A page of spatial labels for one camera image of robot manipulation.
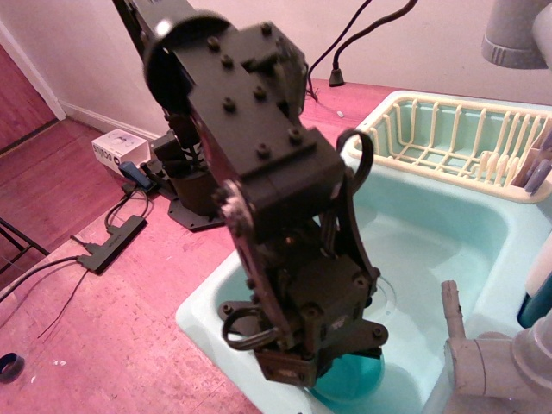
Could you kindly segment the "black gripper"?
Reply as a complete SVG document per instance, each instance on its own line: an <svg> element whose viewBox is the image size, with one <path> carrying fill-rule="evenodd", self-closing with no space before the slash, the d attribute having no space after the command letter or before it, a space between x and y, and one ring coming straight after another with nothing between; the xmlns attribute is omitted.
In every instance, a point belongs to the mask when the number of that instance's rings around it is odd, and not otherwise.
<svg viewBox="0 0 552 414"><path fill-rule="evenodd" d="M219 305L223 320L223 340L232 349L252 351L267 380L294 386L314 386L331 368L333 360L346 354L380 359L387 341L384 325L363 318L315 353L301 345L283 351L268 337L273 327L259 320L260 307L249 301L226 301Z"/></svg>

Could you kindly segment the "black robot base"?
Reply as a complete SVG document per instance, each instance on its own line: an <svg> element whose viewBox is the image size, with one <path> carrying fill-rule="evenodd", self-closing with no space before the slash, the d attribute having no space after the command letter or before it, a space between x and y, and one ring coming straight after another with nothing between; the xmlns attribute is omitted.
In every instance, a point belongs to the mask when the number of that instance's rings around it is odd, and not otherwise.
<svg viewBox="0 0 552 414"><path fill-rule="evenodd" d="M141 170L170 204L168 216L191 232L223 226L212 193L217 188L196 136L181 142L170 129L150 144Z"/></svg>

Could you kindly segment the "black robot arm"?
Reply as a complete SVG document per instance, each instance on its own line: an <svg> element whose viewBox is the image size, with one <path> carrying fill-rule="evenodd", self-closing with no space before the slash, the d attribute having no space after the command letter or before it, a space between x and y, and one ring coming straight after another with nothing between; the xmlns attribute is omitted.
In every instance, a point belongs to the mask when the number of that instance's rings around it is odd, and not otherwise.
<svg viewBox="0 0 552 414"><path fill-rule="evenodd" d="M224 341L251 351L264 377L313 387L345 354L380 358L388 333L366 320L380 270L362 244L357 169L300 120L304 54L272 22L236 28L186 1L118 1L157 103L197 133L214 199L252 292L223 318Z"/></svg>

